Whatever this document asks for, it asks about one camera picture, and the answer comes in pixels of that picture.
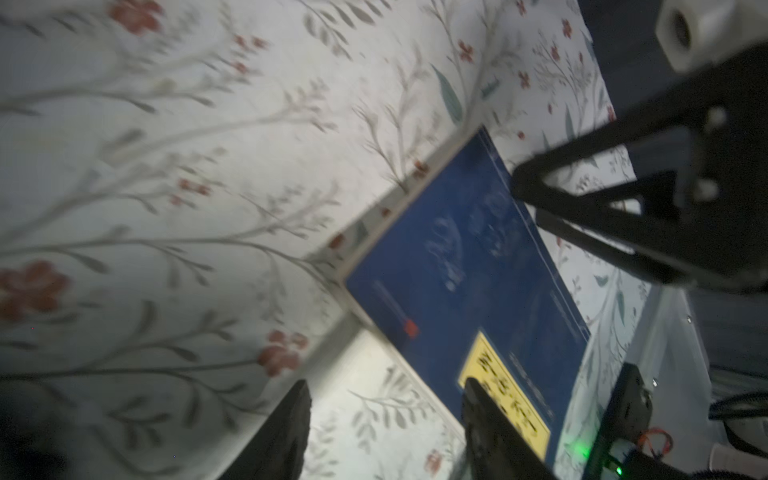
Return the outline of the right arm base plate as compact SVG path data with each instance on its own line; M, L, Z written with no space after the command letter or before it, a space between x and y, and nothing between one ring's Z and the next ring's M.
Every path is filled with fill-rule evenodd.
M652 416L651 394L646 389L639 368L624 363L582 474L583 479L602 476L612 447L618 441L635 445L649 427Z

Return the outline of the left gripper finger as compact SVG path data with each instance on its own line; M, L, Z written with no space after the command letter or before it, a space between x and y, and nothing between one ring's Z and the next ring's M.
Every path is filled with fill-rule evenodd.
M555 479L474 377L465 381L461 417L472 479Z
M311 407L308 383L298 380L219 479L299 479L308 447Z

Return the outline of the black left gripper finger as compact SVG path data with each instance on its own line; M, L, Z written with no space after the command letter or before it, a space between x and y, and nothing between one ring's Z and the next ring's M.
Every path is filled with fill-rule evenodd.
M547 184L550 174L606 150L691 125L696 113L694 99L681 89L670 89L631 107L623 116L586 135L536 155L514 169L511 195L528 204L568 204L566 192ZM586 198L606 203L636 199L642 204L673 204L677 187L678 173L667 170L592 192Z
M690 279L668 265L638 253L614 239L573 226L562 218L537 209L538 227L632 276L659 285L689 285Z

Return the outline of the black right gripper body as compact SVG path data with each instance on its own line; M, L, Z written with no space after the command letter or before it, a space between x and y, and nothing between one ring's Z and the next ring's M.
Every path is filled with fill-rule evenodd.
M623 228L630 269L653 281L767 290L767 46L702 70L623 116L630 142L687 134L687 161L638 179Z

